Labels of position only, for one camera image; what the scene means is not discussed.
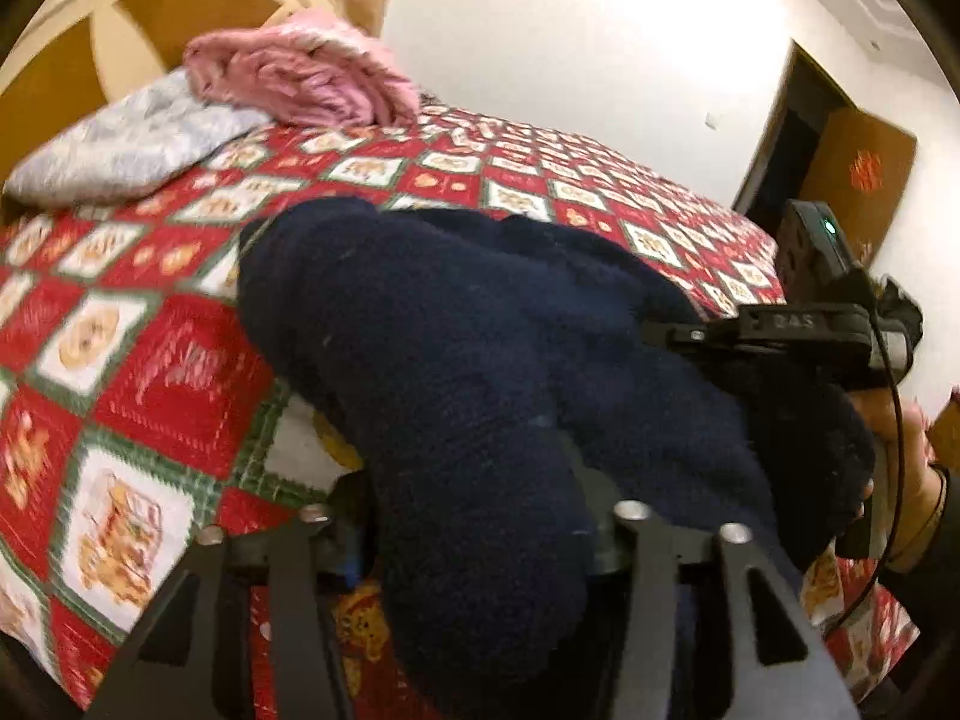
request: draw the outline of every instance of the pink blanket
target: pink blanket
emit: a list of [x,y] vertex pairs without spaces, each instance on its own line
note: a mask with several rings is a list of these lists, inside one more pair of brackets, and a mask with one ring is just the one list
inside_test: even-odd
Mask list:
[[184,66],[199,98],[260,108],[285,124],[402,127],[419,113],[419,90],[386,47],[322,8],[200,35]]

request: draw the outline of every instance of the dark blue garment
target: dark blue garment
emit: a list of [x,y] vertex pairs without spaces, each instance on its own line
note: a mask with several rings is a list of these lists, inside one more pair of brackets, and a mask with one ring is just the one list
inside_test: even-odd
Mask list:
[[[794,562],[803,568],[851,519],[869,476],[869,437],[838,391],[792,371],[800,400],[841,429],[824,448],[796,404],[778,413],[769,402],[770,376],[751,384],[741,371],[738,395],[760,396],[773,420],[751,432],[749,404],[641,343],[642,319],[697,322],[696,312],[584,231],[317,200],[281,214],[244,256],[239,311],[277,374],[366,460],[397,654],[459,716],[541,672],[583,614],[592,519],[559,430],[587,466],[670,522],[749,525],[794,587]],[[782,457],[776,420],[790,442]],[[771,486],[801,517],[816,509],[805,495],[829,504],[779,523]],[[778,526],[797,541],[789,556]]]

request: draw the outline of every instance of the wooden door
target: wooden door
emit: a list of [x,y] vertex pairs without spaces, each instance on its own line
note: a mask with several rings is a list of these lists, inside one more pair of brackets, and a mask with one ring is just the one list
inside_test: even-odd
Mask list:
[[870,265],[913,167],[917,139],[883,119],[856,108],[830,114],[801,200],[829,204],[853,253]]

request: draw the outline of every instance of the person's arm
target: person's arm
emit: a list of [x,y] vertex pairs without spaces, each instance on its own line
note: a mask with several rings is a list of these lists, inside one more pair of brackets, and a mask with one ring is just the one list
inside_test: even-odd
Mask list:
[[[890,490],[896,485],[896,418],[888,391],[851,395],[867,426],[887,445]],[[892,559],[880,581],[922,632],[953,627],[960,593],[960,477],[926,460],[923,414],[904,403],[904,507]]]

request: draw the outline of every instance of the metal screw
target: metal screw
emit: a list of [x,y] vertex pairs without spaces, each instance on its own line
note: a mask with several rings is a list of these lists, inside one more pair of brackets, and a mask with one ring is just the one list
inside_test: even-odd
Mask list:
[[299,518],[308,525],[327,522],[330,512],[322,503],[308,503],[299,511]]
[[630,522],[637,522],[641,519],[649,519],[653,515],[654,509],[651,509],[645,503],[640,501],[620,501],[613,507],[613,513],[619,519],[625,519]]
[[208,525],[197,533],[197,543],[203,547],[212,547],[224,543],[224,529],[219,525]]
[[730,544],[746,544],[754,534],[746,525],[739,522],[728,522],[720,526],[720,538]]

